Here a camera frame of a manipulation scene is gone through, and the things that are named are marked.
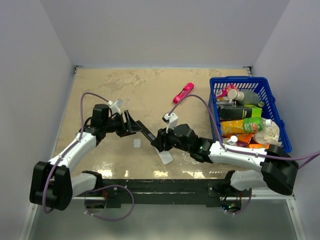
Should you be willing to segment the white remote control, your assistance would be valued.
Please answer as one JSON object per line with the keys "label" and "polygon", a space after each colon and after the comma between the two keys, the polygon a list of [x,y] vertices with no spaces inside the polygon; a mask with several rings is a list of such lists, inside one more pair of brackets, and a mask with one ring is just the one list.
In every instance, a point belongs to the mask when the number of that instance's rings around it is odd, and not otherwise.
{"label": "white remote control", "polygon": [[156,152],[157,152],[157,154],[158,154],[161,162],[162,162],[164,165],[168,165],[168,164],[170,164],[170,163],[173,162],[174,159],[173,159],[173,157],[172,157],[172,155],[170,154],[169,151],[161,151],[161,152],[160,152],[160,151],[158,151],[156,148],[155,148],[155,150],[156,150]]}

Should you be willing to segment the black remote control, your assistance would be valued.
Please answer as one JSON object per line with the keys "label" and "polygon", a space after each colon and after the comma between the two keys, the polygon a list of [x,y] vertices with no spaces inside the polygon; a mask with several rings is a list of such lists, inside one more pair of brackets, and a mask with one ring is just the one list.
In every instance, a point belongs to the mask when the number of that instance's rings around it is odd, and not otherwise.
{"label": "black remote control", "polygon": [[158,142],[156,136],[140,121],[136,121],[137,125],[141,128],[142,134],[149,140],[153,147],[158,147]]}

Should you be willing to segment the white battery cover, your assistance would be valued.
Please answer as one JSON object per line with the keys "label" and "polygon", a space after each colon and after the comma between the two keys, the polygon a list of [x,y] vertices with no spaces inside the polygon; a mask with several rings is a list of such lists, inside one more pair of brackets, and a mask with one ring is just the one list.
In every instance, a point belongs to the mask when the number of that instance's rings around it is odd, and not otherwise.
{"label": "white battery cover", "polygon": [[135,138],[133,140],[133,147],[134,148],[140,148],[141,147],[141,139],[140,138]]}

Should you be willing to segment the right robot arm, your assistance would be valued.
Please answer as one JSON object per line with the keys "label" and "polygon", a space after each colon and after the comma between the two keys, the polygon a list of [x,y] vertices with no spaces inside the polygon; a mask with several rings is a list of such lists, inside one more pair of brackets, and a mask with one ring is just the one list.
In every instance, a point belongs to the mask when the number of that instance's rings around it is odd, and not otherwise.
{"label": "right robot arm", "polygon": [[281,147],[270,145],[268,149],[242,148],[220,144],[203,138],[187,125],[173,129],[161,128],[157,135],[149,133],[150,143],[159,152],[172,148],[189,153],[200,163],[220,163],[246,168],[234,171],[223,183],[223,192],[230,197],[239,191],[268,187],[272,191],[289,196],[293,193],[299,165]]}

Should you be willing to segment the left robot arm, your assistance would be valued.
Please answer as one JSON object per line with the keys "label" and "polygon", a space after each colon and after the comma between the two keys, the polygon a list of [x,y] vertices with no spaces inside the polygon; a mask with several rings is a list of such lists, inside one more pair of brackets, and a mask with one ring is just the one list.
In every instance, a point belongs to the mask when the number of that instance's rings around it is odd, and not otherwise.
{"label": "left robot arm", "polygon": [[92,116],[84,122],[75,139],[49,161],[39,161],[34,166],[30,202],[63,211],[72,198],[84,192],[99,196],[104,190],[101,174],[85,170],[79,176],[72,177],[72,171],[108,133],[126,137],[141,131],[142,128],[127,110],[120,112],[106,104],[96,104]]}

